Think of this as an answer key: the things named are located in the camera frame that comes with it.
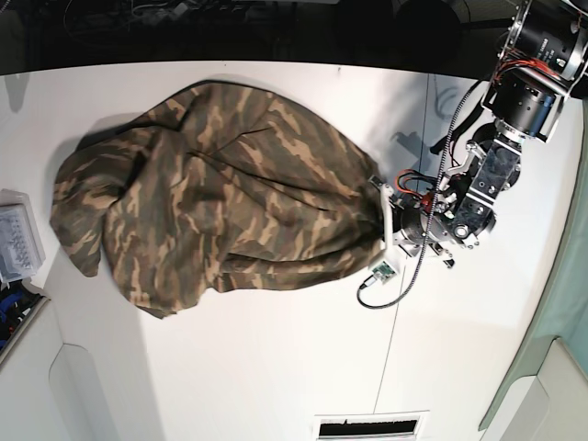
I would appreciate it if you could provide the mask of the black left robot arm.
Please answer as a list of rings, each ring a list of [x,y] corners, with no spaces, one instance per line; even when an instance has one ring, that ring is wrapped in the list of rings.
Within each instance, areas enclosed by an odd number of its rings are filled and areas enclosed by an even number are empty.
[[[586,2],[521,2],[481,100],[431,150],[443,157],[437,175],[405,169],[391,185],[371,177],[383,211],[372,270],[398,274],[427,249],[453,266],[451,246],[478,245],[496,199],[520,176],[523,143],[550,140],[586,72]]]

